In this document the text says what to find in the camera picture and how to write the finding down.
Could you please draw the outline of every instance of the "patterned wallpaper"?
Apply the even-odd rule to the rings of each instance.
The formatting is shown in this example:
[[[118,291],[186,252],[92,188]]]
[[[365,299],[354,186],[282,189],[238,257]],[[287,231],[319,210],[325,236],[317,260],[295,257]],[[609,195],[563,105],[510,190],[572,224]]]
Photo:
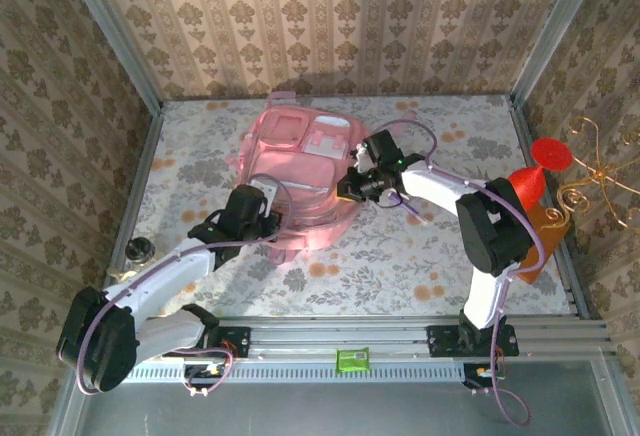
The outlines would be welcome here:
[[[530,123],[540,136],[567,141],[576,156],[594,161],[595,133],[575,136],[571,117],[600,125],[603,159],[618,165],[640,155],[625,146],[624,131],[640,130],[640,0],[585,0],[528,100]],[[572,181],[576,167],[561,176]],[[640,188],[640,164],[617,174]],[[575,219],[570,245],[579,277],[607,321],[629,386],[640,408],[640,233],[616,224],[595,186],[584,190],[592,208]],[[616,211],[640,198],[611,191]]]
[[[0,435],[44,434],[61,324],[102,282],[149,122],[82,0],[0,0]]]
[[[163,99],[508,93],[555,0],[109,0]]]

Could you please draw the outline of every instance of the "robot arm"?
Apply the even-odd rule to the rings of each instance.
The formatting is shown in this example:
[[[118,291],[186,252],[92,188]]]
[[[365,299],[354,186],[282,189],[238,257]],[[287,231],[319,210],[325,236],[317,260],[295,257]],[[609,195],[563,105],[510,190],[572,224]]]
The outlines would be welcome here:
[[[281,215],[270,211],[270,198],[277,188],[270,191],[260,186],[265,191],[249,185],[235,188],[225,209],[212,213],[172,252],[131,279],[103,292],[92,287],[81,290],[58,341],[58,357],[76,367],[88,327],[106,306],[110,308],[90,336],[83,359],[84,377],[98,391],[113,389],[148,358],[179,348],[218,346],[218,319],[197,305],[184,306],[167,317],[153,316],[185,286],[236,257],[243,242],[276,234]],[[213,244],[219,246],[204,247]]]
[[[501,205],[469,185],[452,181],[421,155],[405,157],[386,130],[368,137],[356,158],[357,165],[338,183],[339,197],[378,202],[385,190],[395,190],[404,197],[430,201],[458,217],[465,252],[473,264],[469,299],[460,315],[460,336],[469,346],[479,343],[494,321],[508,272],[518,267],[533,244],[526,229]],[[506,179],[475,183],[525,215]]]

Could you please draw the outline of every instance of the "floral mat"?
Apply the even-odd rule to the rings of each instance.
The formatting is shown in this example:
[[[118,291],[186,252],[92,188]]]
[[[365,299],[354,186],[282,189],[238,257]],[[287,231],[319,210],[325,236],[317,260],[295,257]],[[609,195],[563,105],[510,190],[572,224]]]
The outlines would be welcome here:
[[[261,100],[170,102],[147,182],[135,234],[159,252],[223,208],[235,182],[225,162],[262,112]],[[316,98],[302,104],[351,114],[368,127],[412,109],[438,135],[435,164],[470,178],[507,176],[524,165],[504,96]],[[396,138],[405,154],[428,148],[419,129]],[[457,220],[423,201],[414,204],[427,224],[403,209],[366,205],[332,247],[301,252],[274,266],[263,246],[190,284],[165,307],[170,313],[197,302],[218,316],[455,315],[471,281]],[[553,258],[533,285],[511,285],[513,314],[565,314],[569,304]]]

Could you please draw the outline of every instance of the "red funnel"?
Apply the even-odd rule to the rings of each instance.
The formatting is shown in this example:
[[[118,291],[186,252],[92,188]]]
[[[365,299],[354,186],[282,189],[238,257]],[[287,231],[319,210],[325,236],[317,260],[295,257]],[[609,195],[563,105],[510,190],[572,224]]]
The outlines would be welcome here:
[[[519,169],[508,178],[525,211],[533,208],[544,194],[543,170],[564,171],[573,161],[569,148],[551,138],[536,140],[531,146],[531,156],[538,163],[537,167]]]

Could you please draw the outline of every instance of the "pink backpack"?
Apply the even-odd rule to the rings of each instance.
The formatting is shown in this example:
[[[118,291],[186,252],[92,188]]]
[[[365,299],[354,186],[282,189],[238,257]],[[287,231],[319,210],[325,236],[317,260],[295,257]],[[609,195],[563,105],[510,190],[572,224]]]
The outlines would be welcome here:
[[[238,184],[253,174],[269,174],[287,186],[294,203],[291,227],[272,248],[269,259],[291,261],[302,249],[331,246],[349,228],[360,205],[338,199],[336,183],[353,165],[349,154],[367,136],[364,125],[351,116],[300,106],[278,105],[275,99],[295,99],[294,92],[269,95],[265,111],[240,146]],[[274,205],[285,200],[278,197]]]

